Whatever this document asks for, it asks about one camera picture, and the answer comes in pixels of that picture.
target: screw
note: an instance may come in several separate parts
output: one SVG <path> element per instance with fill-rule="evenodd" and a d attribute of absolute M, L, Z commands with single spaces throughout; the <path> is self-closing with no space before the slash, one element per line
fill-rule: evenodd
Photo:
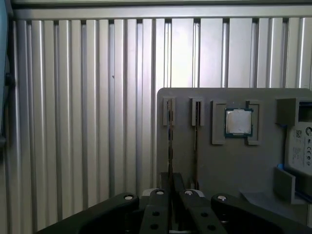
<path fill-rule="evenodd" d="M 187 195 L 192 195 L 193 194 L 193 192 L 190 191 L 190 190 L 186 190 L 184 193 L 187 194 Z"/>
<path fill-rule="evenodd" d="M 225 201 L 226 197 L 225 196 L 218 196 L 218 199 L 221 200 L 221 201 Z"/>
<path fill-rule="evenodd" d="M 132 196 L 125 196 L 125 200 L 131 200 L 132 198 Z"/>

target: aluminum wall panel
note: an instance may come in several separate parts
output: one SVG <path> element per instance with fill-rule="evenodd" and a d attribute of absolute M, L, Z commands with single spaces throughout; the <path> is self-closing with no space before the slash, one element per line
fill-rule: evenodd
<path fill-rule="evenodd" d="M 16 11 L 0 230 L 32 233 L 115 194 L 156 187 L 162 87 L 311 88 L 308 10 Z"/>

